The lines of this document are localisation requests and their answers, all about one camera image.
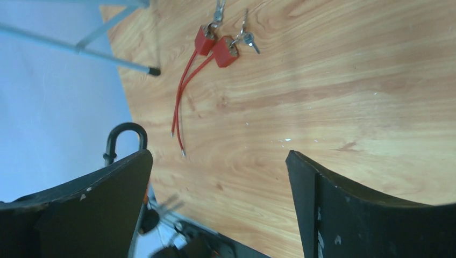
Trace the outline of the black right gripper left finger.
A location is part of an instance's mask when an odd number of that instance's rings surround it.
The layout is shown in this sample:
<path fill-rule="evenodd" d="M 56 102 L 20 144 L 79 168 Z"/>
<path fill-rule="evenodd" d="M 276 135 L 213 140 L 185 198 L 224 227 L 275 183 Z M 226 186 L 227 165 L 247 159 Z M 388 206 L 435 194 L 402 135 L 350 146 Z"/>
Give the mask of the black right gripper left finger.
<path fill-rule="evenodd" d="M 150 151 L 1 204 L 1 257 L 128 257 Z"/>

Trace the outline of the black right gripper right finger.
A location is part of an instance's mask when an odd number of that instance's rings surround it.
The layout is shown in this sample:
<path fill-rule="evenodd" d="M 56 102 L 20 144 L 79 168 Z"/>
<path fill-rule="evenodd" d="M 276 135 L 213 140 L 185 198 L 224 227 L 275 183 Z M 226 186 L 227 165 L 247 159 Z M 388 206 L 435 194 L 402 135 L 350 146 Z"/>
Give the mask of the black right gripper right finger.
<path fill-rule="evenodd" d="M 388 195 L 293 150 L 286 166 L 305 257 L 455 257 L 455 204 Z"/>

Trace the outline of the orange black padlock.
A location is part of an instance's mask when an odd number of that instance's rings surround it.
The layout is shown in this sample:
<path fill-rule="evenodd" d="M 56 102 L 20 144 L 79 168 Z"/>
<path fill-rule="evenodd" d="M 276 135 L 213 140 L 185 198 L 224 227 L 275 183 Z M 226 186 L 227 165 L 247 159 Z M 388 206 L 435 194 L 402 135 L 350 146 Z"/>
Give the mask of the orange black padlock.
<path fill-rule="evenodd" d="M 141 125 L 125 122 L 115 126 L 106 140 L 104 166 L 113 164 L 118 156 L 124 157 L 137 150 L 146 149 L 147 144 L 148 136 Z"/>

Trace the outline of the black padlock keys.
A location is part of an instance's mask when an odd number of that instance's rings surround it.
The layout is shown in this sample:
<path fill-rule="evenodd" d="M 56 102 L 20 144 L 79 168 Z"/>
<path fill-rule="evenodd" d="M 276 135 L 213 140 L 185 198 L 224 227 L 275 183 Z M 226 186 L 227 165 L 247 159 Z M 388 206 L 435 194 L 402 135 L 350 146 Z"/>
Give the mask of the black padlock keys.
<path fill-rule="evenodd" d="M 138 233 L 145 235 L 156 228 L 160 220 L 184 205 L 184 201 L 178 200 L 178 195 L 170 196 L 162 203 L 152 202 L 151 197 L 145 195 L 138 219 Z"/>

